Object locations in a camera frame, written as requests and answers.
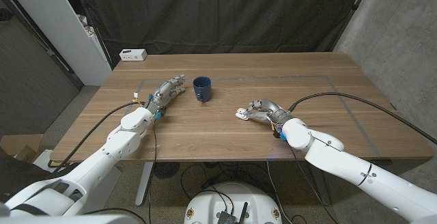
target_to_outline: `white power strip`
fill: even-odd
[[[119,55],[123,61],[143,61],[147,53],[145,49],[123,49]]]

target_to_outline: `gray tape line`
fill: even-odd
[[[292,76],[254,76],[254,77],[219,77],[219,78],[211,78],[212,81],[237,81],[237,80],[262,80],[262,79],[288,79],[288,78],[325,78],[331,88],[334,90],[334,92],[338,92],[337,88],[335,87],[334,83],[331,81],[329,76],[326,75],[292,75]],[[143,79],[137,89],[137,92],[139,93],[141,89],[144,86],[144,83],[151,83],[151,82],[163,82],[167,81],[167,79]],[[376,156],[381,157],[381,153],[379,153],[376,146],[373,144],[372,140],[370,139],[369,135],[366,133],[364,128],[360,125],[359,121],[353,114],[353,112],[350,110],[349,106],[346,104],[344,99],[341,96],[338,96],[340,99],[340,102],[343,104],[344,109],[348,112],[349,116],[352,118],[352,121],[354,121],[356,127],[360,130],[361,134],[364,136],[366,142],[369,144],[370,148],[373,150],[373,152],[376,154]],[[132,108],[132,105],[130,105],[125,114],[127,115]]]
[[[337,88],[335,87],[334,83],[331,81],[331,79],[329,78],[329,76],[325,76],[326,80],[329,82],[329,85],[332,87],[332,89],[334,90],[334,92],[338,92]],[[381,153],[378,151],[378,149],[376,148],[376,146],[373,144],[372,140],[370,139],[369,135],[367,135],[366,131],[364,130],[364,128],[361,126],[360,122],[357,120],[357,118],[355,117],[355,115],[353,114],[353,112],[350,110],[349,106],[346,104],[346,102],[344,101],[343,97],[338,96],[340,99],[340,102],[343,104],[344,109],[346,109],[346,111],[349,113],[350,117],[352,118],[352,120],[354,121],[356,127],[360,130],[361,134],[364,136],[364,139],[367,141],[367,143],[370,145],[370,148],[373,150],[373,152],[375,152],[377,157],[381,157]]]

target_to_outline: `robotic hand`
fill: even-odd
[[[185,75],[181,74],[180,76],[164,82],[158,88],[156,88],[155,92],[149,95],[149,104],[147,105],[147,109],[152,112],[152,114],[155,114],[155,116],[160,114],[160,109],[167,105],[172,98],[185,91],[185,88],[177,89],[177,87],[180,87],[182,84],[184,84],[184,77]]]
[[[276,138],[281,137],[284,140],[285,137],[282,135],[282,127],[288,120],[293,118],[290,112],[280,107],[277,103],[266,98],[263,100],[254,100],[250,102],[247,109],[239,108],[237,110],[236,117],[242,120],[268,120],[272,124],[272,129],[274,131],[273,135]]]

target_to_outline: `cardboard box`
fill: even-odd
[[[40,149],[42,134],[36,135],[4,135],[0,147],[8,155],[15,156],[18,160],[32,163],[36,152]]]

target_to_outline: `blue connector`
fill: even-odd
[[[283,141],[287,141],[287,138],[286,138],[285,135],[282,133],[282,131],[279,133],[279,137],[280,137]]]

